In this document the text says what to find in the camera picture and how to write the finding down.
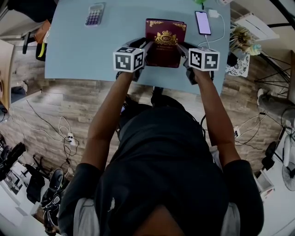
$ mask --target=red book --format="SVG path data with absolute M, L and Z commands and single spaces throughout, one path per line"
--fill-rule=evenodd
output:
M 147 65 L 178 68 L 181 55 L 177 44 L 184 42 L 184 22 L 146 19 L 146 38 L 154 41 L 147 52 Z

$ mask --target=wood-pattern floor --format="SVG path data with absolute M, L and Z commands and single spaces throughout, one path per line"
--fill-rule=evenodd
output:
M 34 110 L 55 129 L 58 129 L 59 118 L 65 117 L 74 137 L 79 140 L 77 154 L 72 156 L 71 166 L 73 169 L 82 158 L 87 140 L 89 124 L 106 97 L 112 83 L 95 80 L 75 80 L 75 79 L 44 79 L 43 62 L 35 59 L 35 51 L 28 51 L 26 55 L 16 50 L 13 57 L 12 85 L 16 86 L 22 80 L 26 80 L 30 86 L 40 86 L 43 93 L 37 97 L 29 99 L 29 103 Z M 266 65 L 255 57 L 251 57 L 251 65 L 248 78 L 226 76 L 221 99 L 226 111 L 231 118 L 233 125 L 241 125 L 243 122 L 259 114 L 257 108 L 258 85 L 254 83 L 255 78 L 263 77 L 272 73 Z M 131 97 L 140 103 L 149 104 L 153 88 L 141 86 L 133 83 L 129 89 Z M 196 120 L 200 121 L 204 115 L 201 97 L 180 91 L 164 89 L 163 94 L 169 95 L 183 104 Z M 37 130 L 45 130 L 54 139 L 60 136 L 44 121 L 38 118 L 28 105 L 27 101 L 12 106 L 10 118 L 7 122 L 0 124 L 0 133 L 3 134 L 8 145 L 14 146 L 18 142 L 24 142 L 27 152 L 21 157 L 22 162 L 31 163 L 32 155 L 43 156 L 43 164 L 48 168 L 57 168 L 65 161 L 63 142 L 51 139 L 42 131 L 30 129 L 20 117 L 23 116 L 28 125 Z M 241 133 L 253 128 L 258 123 L 258 118 L 247 122 Z M 256 132 L 255 130 L 246 133 L 239 140 L 244 143 L 248 141 Z M 237 146 L 237 150 L 242 159 L 251 163 L 253 171 L 258 171 L 261 167 L 261 160 L 267 146 L 278 138 L 281 131 L 280 125 L 269 117 L 265 117 L 259 132 L 248 144 L 250 146 Z M 110 145 L 109 158 L 113 156 L 118 147 L 119 141 L 115 134 Z M 68 164 L 63 165 L 66 171 Z

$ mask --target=power outlet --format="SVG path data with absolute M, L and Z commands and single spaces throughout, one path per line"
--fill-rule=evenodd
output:
M 234 136 L 235 136 L 235 138 L 241 136 L 239 126 L 235 126 L 235 127 L 234 127 Z
M 76 145 L 76 140 L 74 139 L 73 133 L 68 133 L 70 145 L 75 146 Z

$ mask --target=smartphone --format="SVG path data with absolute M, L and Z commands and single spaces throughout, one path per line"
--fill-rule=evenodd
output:
M 195 12 L 200 35 L 211 35 L 208 15 L 206 12 Z

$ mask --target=gold emblem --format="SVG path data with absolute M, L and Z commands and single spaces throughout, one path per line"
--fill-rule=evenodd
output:
M 164 23 L 163 21 L 150 21 L 149 22 L 149 27 L 152 27 L 154 24 L 162 24 L 162 23 Z
M 182 28 L 183 29 L 183 31 L 185 31 L 186 30 L 186 25 L 184 25 L 184 24 L 178 24 L 178 23 L 173 23 L 174 25 L 176 25 L 177 27 L 180 27 L 180 28 Z
M 177 45 L 178 39 L 176 38 L 176 35 L 172 35 L 169 31 L 163 31 L 163 34 L 161 35 L 159 32 L 157 33 L 157 36 L 155 36 L 155 43 L 156 44 L 162 44 L 162 45 Z

